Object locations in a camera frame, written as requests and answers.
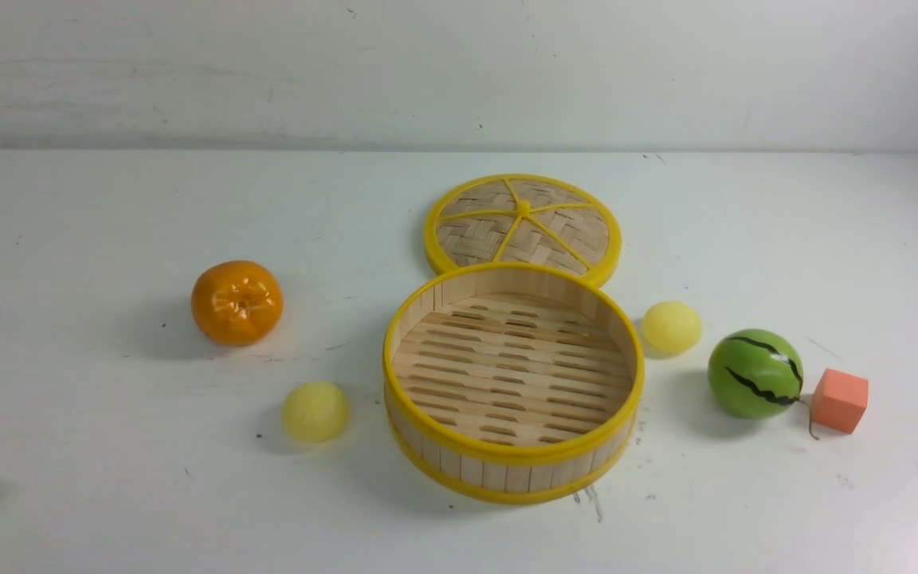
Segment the bamboo steamer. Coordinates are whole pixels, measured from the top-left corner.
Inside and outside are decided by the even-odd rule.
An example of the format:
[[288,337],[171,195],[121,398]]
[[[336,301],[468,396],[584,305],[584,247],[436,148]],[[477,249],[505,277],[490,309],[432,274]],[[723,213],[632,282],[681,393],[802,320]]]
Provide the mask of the bamboo steamer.
[[618,222],[579,187],[529,174],[489,175],[441,197],[423,226],[437,273],[521,261],[604,284],[622,250]]
[[413,293],[383,348],[393,434],[423,473],[484,501],[589,486],[626,446],[644,386],[633,324],[582,277],[464,266]]

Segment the yellow plastic spoke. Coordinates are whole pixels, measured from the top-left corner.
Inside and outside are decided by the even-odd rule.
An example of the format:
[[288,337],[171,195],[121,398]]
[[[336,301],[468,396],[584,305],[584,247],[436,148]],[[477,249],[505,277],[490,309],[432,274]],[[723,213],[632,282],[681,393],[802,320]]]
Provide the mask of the yellow plastic spoke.
[[590,269],[593,268],[593,265],[590,265],[590,263],[586,259],[581,258],[579,254],[577,254],[575,251],[572,250],[572,247],[570,247],[568,243],[562,240],[561,237],[558,237],[557,233],[551,231],[551,229],[547,228],[547,226],[542,224],[542,222],[536,221],[536,218],[533,217],[533,215],[526,215],[526,221],[531,222],[533,225],[538,226],[540,231],[543,231],[545,235],[547,235],[551,239],[554,239],[555,243],[558,243],[559,245],[561,245],[562,248],[568,251],[569,254],[572,255],[573,258],[576,258],[576,261],[582,262],[583,266],[586,266],[586,271],[590,271]]
[[462,219],[462,218],[475,218],[477,215],[515,215],[516,212],[513,210],[478,210],[478,211],[464,211],[462,214],[452,214],[452,215],[442,215],[440,218],[437,218],[440,222],[447,222],[450,219]]
[[502,179],[502,181],[505,182],[505,186],[506,186],[507,188],[509,188],[509,193],[512,194],[512,201],[514,201],[514,203],[515,203],[517,206],[519,206],[519,205],[520,205],[520,197],[519,197],[518,195],[516,195],[516,189],[512,186],[512,184],[510,184],[509,179]]
[[505,252],[505,248],[509,246],[509,240],[512,239],[512,236],[516,233],[516,228],[520,226],[522,222],[522,215],[516,216],[516,221],[512,222],[512,226],[509,228],[509,232],[505,234],[505,237],[502,239],[502,243],[499,244],[498,250],[495,251],[495,257],[491,258],[491,262],[496,262],[498,259],[502,258],[502,254]]
[[531,214],[536,214],[536,212],[547,211],[547,210],[571,210],[571,208],[576,207],[593,207],[589,203],[555,203],[553,206],[542,206],[542,207],[533,207]]

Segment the white wall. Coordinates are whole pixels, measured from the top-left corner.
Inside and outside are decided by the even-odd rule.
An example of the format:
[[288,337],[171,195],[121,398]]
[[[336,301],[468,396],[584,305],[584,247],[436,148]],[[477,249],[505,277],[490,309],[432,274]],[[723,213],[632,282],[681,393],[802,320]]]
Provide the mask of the white wall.
[[918,0],[0,0],[0,146],[918,150]]

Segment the black stripe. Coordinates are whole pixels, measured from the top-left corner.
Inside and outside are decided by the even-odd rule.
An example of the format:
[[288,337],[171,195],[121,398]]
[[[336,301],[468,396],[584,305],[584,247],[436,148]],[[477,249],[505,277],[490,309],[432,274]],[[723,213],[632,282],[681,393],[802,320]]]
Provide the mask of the black stripe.
[[788,363],[788,367],[791,368],[791,374],[795,375],[795,380],[798,381],[798,388],[802,390],[802,375],[798,373],[798,364],[795,364],[795,361],[791,359],[790,356],[784,355],[784,353],[779,352],[778,349],[773,348],[773,346],[749,337],[728,337],[729,341],[743,341],[744,343],[749,343],[750,345],[755,346],[755,348],[761,348],[766,350],[766,352],[771,353],[771,356],[775,360],[780,360],[781,363]]
[[750,389],[751,391],[753,391],[753,395],[757,395],[761,399],[766,400],[768,403],[780,404],[780,406],[787,407],[787,406],[790,406],[790,404],[795,403],[795,401],[798,400],[798,396],[795,396],[795,397],[778,396],[769,390],[760,390],[760,387],[757,386],[757,383],[754,383],[753,381],[750,381],[746,377],[743,377],[743,375],[736,373],[731,368],[728,368],[728,367],[725,367],[725,368],[726,370],[728,370],[729,375],[732,375],[732,377],[735,378],[736,381],[739,381],[740,385],[743,385],[743,387]]

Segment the yellow rim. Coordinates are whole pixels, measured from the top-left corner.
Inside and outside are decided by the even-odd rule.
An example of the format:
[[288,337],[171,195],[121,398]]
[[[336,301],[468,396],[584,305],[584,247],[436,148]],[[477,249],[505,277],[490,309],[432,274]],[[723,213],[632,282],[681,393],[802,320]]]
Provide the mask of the yellow rim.
[[[622,407],[620,407],[618,411],[615,411],[615,414],[612,415],[611,418],[596,429],[572,440],[545,444],[545,446],[507,446],[507,444],[495,444],[476,440],[449,429],[445,427],[445,425],[434,421],[434,419],[430,418],[428,414],[420,410],[420,408],[409,399],[409,396],[403,391],[402,385],[398,382],[398,378],[392,368],[392,350],[390,350],[390,346],[392,346],[392,334],[396,331],[398,322],[402,319],[403,313],[409,306],[414,304],[424,292],[434,289],[434,286],[438,283],[443,283],[452,279],[452,277],[458,277],[466,273],[478,273],[481,271],[488,271],[488,269],[532,269],[532,271],[539,273],[550,273],[551,275],[564,277],[564,279],[582,285],[583,288],[586,288],[590,293],[596,295],[596,297],[600,298],[605,305],[608,305],[609,308],[615,312],[615,315],[618,316],[618,319],[622,321],[628,332],[630,332],[630,338],[633,341],[634,359],[635,362],[637,362],[637,370],[634,374],[634,385],[633,390],[630,391],[630,397],[628,397],[626,403],[622,404]],[[609,440],[619,428],[622,428],[622,424],[637,410],[637,406],[640,403],[640,397],[642,396],[642,390],[644,390],[644,356],[642,355],[640,337],[638,337],[637,332],[635,332],[633,322],[630,322],[630,319],[628,319],[626,314],[622,312],[622,309],[615,304],[615,301],[612,301],[611,298],[602,293],[597,287],[587,284],[582,279],[579,279],[579,277],[573,276],[570,273],[560,272],[557,269],[546,268],[546,266],[541,265],[522,264],[522,262],[500,262],[500,264],[481,264],[466,266],[466,268],[458,268],[455,269],[455,271],[445,273],[445,275],[435,277],[429,283],[416,290],[416,292],[410,295],[404,304],[398,308],[397,312],[392,317],[392,322],[389,323],[389,330],[387,330],[385,342],[383,342],[382,346],[382,370],[385,372],[385,399],[394,400],[394,403],[398,406],[398,410],[401,411],[410,424],[418,428],[420,433],[425,436],[430,436],[431,439],[441,444],[441,446],[451,448],[451,450],[455,450],[456,453],[465,454],[467,457],[480,458],[482,461],[495,462],[495,464],[499,465],[550,464],[550,462],[560,462],[568,460],[569,458],[575,458],[580,454],[585,454],[587,451],[593,450],[595,447],[600,446],[601,443]]]
[[[455,214],[449,215],[449,217],[442,218],[441,210],[444,210],[449,203],[460,193],[469,190],[470,188],[482,185],[488,182],[502,181],[505,183],[505,186],[508,188],[509,193],[512,194],[514,200],[518,201],[518,196],[516,195],[515,190],[510,184],[510,179],[528,179],[528,181],[543,182],[551,184],[553,186],[560,187],[571,193],[575,193],[579,197],[582,197],[586,203],[560,203],[556,206],[546,206],[538,207],[535,210],[531,210],[531,213],[527,217],[520,217],[517,214],[516,210],[481,210],[481,211],[467,211],[465,214]],[[605,251],[604,255],[601,257],[601,261],[596,262],[596,264],[589,264],[589,262],[584,261],[582,257],[575,250],[573,250],[568,244],[565,243],[560,237],[556,236],[554,232],[551,232],[546,226],[540,225],[538,219],[533,217],[534,214],[539,214],[540,211],[546,210],[558,210],[558,208],[571,208],[571,207],[593,207],[595,210],[601,214],[601,218],[604,219],[606,225],[608,225],[608,250]],[[441,197],[437,203],[434,204],[434,207],[430,208],[430,213],[427,215],[426,222],[423,225],[423,245],[424,250],[427,254],[427,262],[430,264],[430,268],[434,269],[435,273],[441,275],[441,273],[448,273],[459,269],[459,265],[456,265],[455,261],[452,261],[452,258],[448,257],[448,254],[445,253],[445,250],[441,247],[441,244],[437,242],[437,224],[443,219],[455,219],[455,218],[468,218],[473,217],[474,215],[482,214],[512,214],[513,222],[512,226],[509,229],[509,234],[506,236],[506,239],[511,237],[512,233],[515,231],[516,227],[523,221],[532,222],[533,225],[538,226],[540,231],[543,231],[551,240],[556,241],[561,245],[565,250],[572,255],[573,258],[576,258],[576,261],[579,261],[580,264],[586,266],[586,272],[582,276],[579,276],[579,279],[582,279],[587,284],[600,287],[604,285],[609,279],[611,279],[612,273],[615,273],[615,266],[618,264],[619,254],[622,253],[622,232],[618,228],[618,222],[615,221],[614,215],[611,214],[611,211],[608,211],[607,207],[604,207],[604,204],[600,203],[593,195],[586,193],[579,187],[560,181],[560,179],[551,179],[545,178],[542,175],[532,175],[532,174],[500,174],[500,175],[488,175],[485,178],[473,179],[473,181],[466,182],[452,191],[445,193],[444,197]],[[495,253],[495,259],[497,259],[505,245],[499,247],[498,251]]]
[[406,440],[398,433],[398,429],[394,428],[391,417],[389,417],[389,428],[392,429],[392,436],[394,440],[396,440],[398,448],[401,448],[406,458],[409,459],[409,462],[412,462],[416,468],[420,469],[420,472],[426,474],[431,480],[434,480],[434,482],[441,484],[441,486],[445,488],[455,490],[456,493],[465,494],[466,497],[476,498],[478,501],[498,502],[498,504],[502,505],[538,505],[540,502],[554,501],[561,497],[568,497],[569,494],[576,493],[576,491],[583,490],[583,488],[596,482],[597,479],[601,478],[605,472],[608,472],[609,469],[618,462],[619,458],[622,457],[622,452],[626,450],[627,444],[630,443],[630,439],[633,437],[633,429],[630,429],[630,433],[626,436],[626,440],[622,444],[619,444],[615,453],[611,455],[611,458],[608,458],[605,464],[598,466],[594,472],[587,474],[587,476],[565,484],[565,486],[540,490],[536,491],[536,493],[499,493],[498,490],[489,490],[482,486],[473,486],[473,484],[463,482],[427,464],[423,458],[418,457],[418,455],[414,453],[412,448],[409,447],[409,444],[406,444]]

